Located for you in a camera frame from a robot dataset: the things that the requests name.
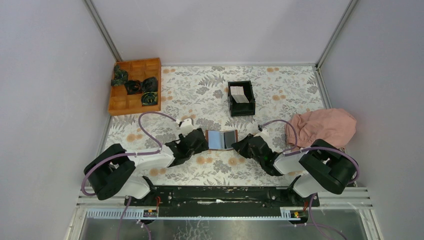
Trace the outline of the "brown leather card holder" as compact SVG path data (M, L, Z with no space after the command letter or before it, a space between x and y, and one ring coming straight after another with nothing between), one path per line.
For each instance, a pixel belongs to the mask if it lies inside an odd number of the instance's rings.
M217 130L206 130L206 140L208 142L208 148L212 151L230 151L234 148L225 149L224 147L224 132L236 131L236 140L238 142L238 131L227 130L227 131L217 131Z

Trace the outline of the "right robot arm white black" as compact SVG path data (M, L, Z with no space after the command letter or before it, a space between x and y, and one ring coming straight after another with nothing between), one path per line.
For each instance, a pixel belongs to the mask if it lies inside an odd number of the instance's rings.
M315 193L340 195L358 176L358 163L323 139L315 140L309 147L282 153L273 151L260 135L249 134L231 146L244 158L258 162L270 176L301 172L286 193L293 206L301 205Z

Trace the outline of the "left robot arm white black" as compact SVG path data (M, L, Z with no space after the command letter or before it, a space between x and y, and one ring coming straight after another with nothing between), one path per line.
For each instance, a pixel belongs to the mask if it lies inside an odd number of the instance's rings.
M115 143L85 167L81 190L89 196L85 183L90 183L93 195L100 201L122 194L136 198L142 205L148 206L155 200L154 186L147 177L137 177L136 171L179 166L193 155L208 149L208 142L201 128L194 129L187 135L180 134L177 140L165 143L158 150L127 152L121 144Z

